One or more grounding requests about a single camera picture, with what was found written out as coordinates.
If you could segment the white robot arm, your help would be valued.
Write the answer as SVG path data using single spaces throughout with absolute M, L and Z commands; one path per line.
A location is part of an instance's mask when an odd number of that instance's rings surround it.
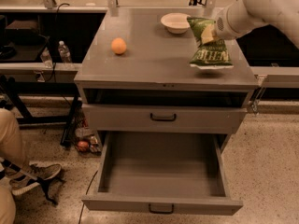
M 299 0 L 236 0 L 201 34 L 202 44 L 232 40 L 272 25 L 299 48 Z

